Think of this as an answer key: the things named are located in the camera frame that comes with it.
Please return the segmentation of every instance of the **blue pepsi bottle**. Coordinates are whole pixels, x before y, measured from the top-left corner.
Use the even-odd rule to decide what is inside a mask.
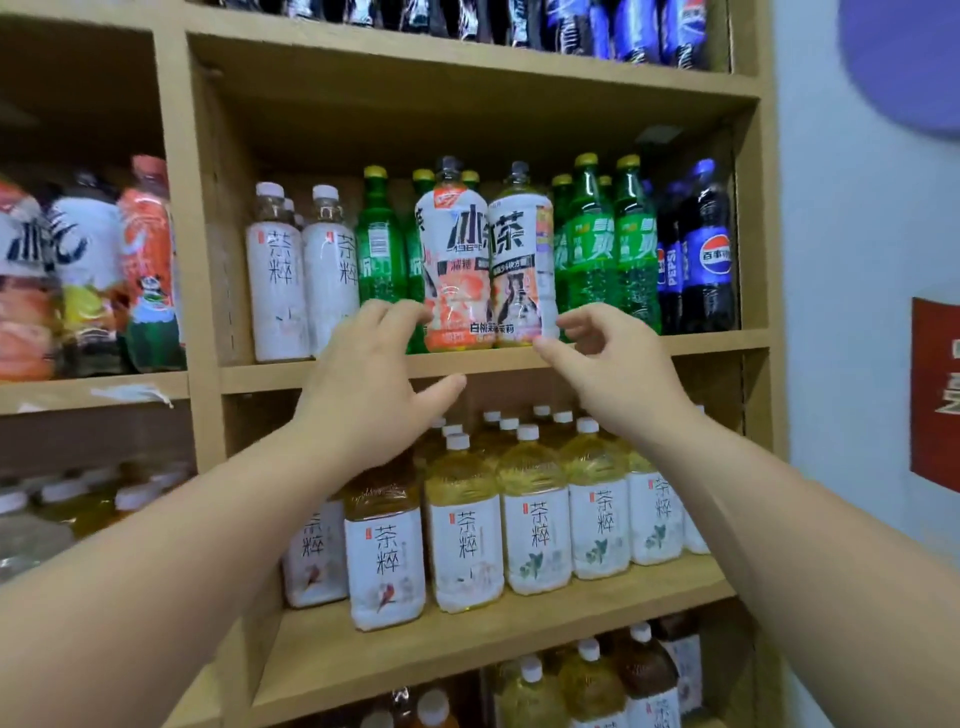
[[[684,333],[729,331],[736,326],[730,198],[716,178],[713,159],[701,159],[690,173],[690,191],[680,205],[684,247]]]

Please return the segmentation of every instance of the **large bottle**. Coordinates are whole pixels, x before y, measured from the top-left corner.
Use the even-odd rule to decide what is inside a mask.
[[[560,670],[560,685],[570,728],[627,728],[627,695],[594,638],[577,643]]]
[[[437,184],[417,202],[423,285],[433,319],[431,352],[489,349],[495,324],[490,298],[487,203],[460,180],[460,161],[441,160]]]
[[[447,453],[428,469],[425,486],[434,596],[451,613],[503,594],[500,494],[496,477],[469,447],[469,435],[448,436]]]
[[[640,157],[616,163],[616,257],[620,310],[660,333],[657,213],[640,182]]]
[[[496,345],[529,346],[558,338],[553,271],[553,206],[530,186],[526,162],[511,165],[507,185],[490,203]]]
[[[353,623],[366,632],[416,619],[426,579],[411,453],[361,473],[348,485],[344,506]]]
[[[553,452],[537,442],[536,425],[522,425],[517,444],[496,468],[503,495],[507,579],[519,595],[566,586],[573,572],[570,496]]]
[[[127,351],[138,372],[186,367],[179,326],[177,242],[170,218],[167,163],[134,157],[136,186],[118,205],[124,221],[123,267],[130,294]]]
[[[256,184],[256,222],[247,229],[247,270],[256,360],[283,361],[310,356],[303,241],[287,222],[283,187]]]
[[[715,176],[713,159],[698,161],[691,172],[690,192],[680,205],[686,333],[729,331],[736,326],[730,197]]]
[[[360,306],[356,238],[344,225],[340,193],[329,184],[313,188],[317,222],[303,231],[310,352],[319,356],[341,321]]]
[[[623,454],[599,436],[591,417],[577,420],[577,436],[559,453],[570,484],[573,568],[599,579],[630,566],[630,503]]]
[[[380,299],[395,303],[407,297],[407,260],[403,231],[387,201],[387,171],[363,171],[364,205],[357,219],[360,303]]]
[[[613,207],[600,191],[597,155],[580,155],[575,167],[566,222],[569,307],[594,302],[616,305]]]
[[[96,176],[82,170],[47,209],[47,220],[63,296],[66,370],[72,376],[123,374],[127,280],[120,208]]]

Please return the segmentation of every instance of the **green bottle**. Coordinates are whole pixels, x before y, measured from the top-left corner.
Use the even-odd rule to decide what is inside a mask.
[[[387,171],[367,167],[364,206],[357,220],[360,303],[380,299],[395,303],[407,297],[407,257],[403,233],[387,202]]]
[[[627,155],[616,163],[616,275],[620,310],[660,333],[657,297],[657,211],[640,181],[640,157]]]
[[[574,167],[573,199],[566,219],[568,306],[617,305],[613,205],[600,192],[597,155],[580,155]]]

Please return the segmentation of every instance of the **shelf board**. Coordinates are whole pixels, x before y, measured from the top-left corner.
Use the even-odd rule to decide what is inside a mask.
[[[663,342],[671,356],[744,352],[766,349],[769,345],[769,334],[765,328],[755,328],[743,331],[664,336]],[[518,369],[542,369],[548,366],[532,347],[489,349],[480,352],[410,354],[406,360],[407,372],[411,379],[450,374],[475,375]],[[313,367],[312,360],[223,367],[220,370],[221,392],[234,395],[270,392],[278,389],[300,389]]]
[[[0,415],[186,400],[186,372],[0,383]]]
[[[354,629],[346,601],[288,611],[249,725],[274,725],[731,596],[711,557],[688,554],[609,579],[574,579],[547,595],[508,590],[476,612],[447,615],[428,603],[420,619],[367,634]]]

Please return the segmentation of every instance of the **bottle cap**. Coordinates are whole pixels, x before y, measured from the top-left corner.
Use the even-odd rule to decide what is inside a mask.
[[[527,443],[540,437],[540,428],[536,425],[521,425],[516,429],[516,438]]]
[[[321,198],[325,200],[339,200],[340,193],[332,184],[313,185],[313,199],[320,200]]]
[[[276,182],[258,182],[256,184],[257,197],[280,197],[283,195],[283,187]]]
[[[597,421],[592,417],[581,417],[577,420],[577,432],[590,434],[592,432],[599,432],[600,425],[597,424]]]
[[[586,640],[580,640],[577,643],[577,652],[589,663],[595,663],[600,659],[600,643],[593,637]]]
[[[417,701],[417,718],[427,728],[443,725],[449,716],[450,701],[442,690],[427,691]]]
[[[538,683],[543,679],[543,665],[537,655],[525,655],[520,658],[520,675],[528,683]]]

